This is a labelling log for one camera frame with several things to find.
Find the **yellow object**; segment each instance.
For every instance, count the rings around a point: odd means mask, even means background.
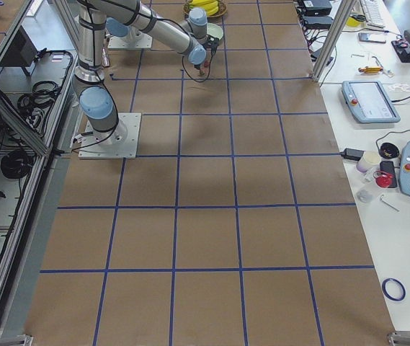
[[[376,74],[383,70],[382,66],[366,66],[358,68],[358,71],[362,74]]]
[[[214,2],[215,0],[192,0],[190,3],[191,7],[202,7],[203,5],[210,4],[211,2]]]
[[[213,2],[210,2],[209,4],[205,4],[205,5],[201,5],[199,7],[201,7],[202,9],[204,9],[205,11],[209,11],[211,9],[214,9],[215,7],[218,7],[218,0],[215,0]]]
[[[346,22],[346,25],[350,27],[358,27],[360,25],[360,22],[355,18],[349,17],[349,19]]]
[[[210,9],[206,11],[206,15],[209,17],[209,16],[212,16],[213,14],[218,13],[218,11],[219,11],[219,6],[216,6],[214,9]]]

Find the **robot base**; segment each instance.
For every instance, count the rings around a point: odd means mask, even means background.
[[[134,159],[138,150],[139,130],[141,128],[140,113],[119,113],[120,121],[128,129],[127,138],[113,145],[105,146],[103,144],[95,144],[88,148],[83,148],[79,152],[80,159]],[[92,126],[88,122],[86,124],[86,132],[92,131]],[[87,146],[96,143],[93,136],[84,137],[81,146]]]
[[[152,48],[152,37],[143,35],[139,41],[126,42],[120,37],[113,36],[110,38],[109,45],[110,50],[136,50],[136,49],[150,49]]]

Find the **white table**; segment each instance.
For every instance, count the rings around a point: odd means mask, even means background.
[[[390,14],[383,4],[381,6],[380,13],[389,23],[386,29],[398,32]],[[359,27],[344,29],[358,30]],[[341,94],[343,81],[378,80],[385,85],[391,99],[410,95],[410,64],[400,63],[390,43],[395,35],[387,35],[388,42],[383,45],[359,43],[357,33],[343,32],[337,43],[338,60],[328,74],[321,92],[340,150],[346,147],[377,150],[376,139],[389,131],[410,129],[410,99],[396,104],[396,109],[401,116],[399,123],[360,124],[352,117]],[[365,55],[365,57],[351,56],[351,54]],[[374,76],[359,74],[358,67],[374,62],[371,56],[377,56],[385,68],[392,70],[395,76],[389,78],[384,74]],[[328,70],[329,68],[325,69],[320,81],[323,81]],[[407,84],[409,91],[403,92],[398,88],[392,90],[398,84]],[[384,141],[394,143],[402,149],[410,141],[410,133],[390,134]],[[353,161],[344,160],[344,168],[355,195],[364,185],[362,174],[355,169]],[[402,194],[398,189],[386,191],[385,200],[397,207],[399,212],[380,202],[379,199],[371,203],[362,203],[357,198],[355,200],[380,282],[386,278],[395,278],[406,288],[406,297],[403,301],[394,302],[386,299],[393,325],[398,331],[410,331],[410,197]]]

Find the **keyboard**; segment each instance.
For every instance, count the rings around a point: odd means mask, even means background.
[[[366,18],[367,26],[384,28],[386,26],[379,13],[379,4],[376,0],[360,0],[363,15]]]

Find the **bowl of bananas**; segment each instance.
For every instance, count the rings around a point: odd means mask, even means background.
[[[194,7],[201,7],[206,11],[206,17],[219,18],[227,12],[227,6],[221,0],[187,0],[184,13],[189,14]]]

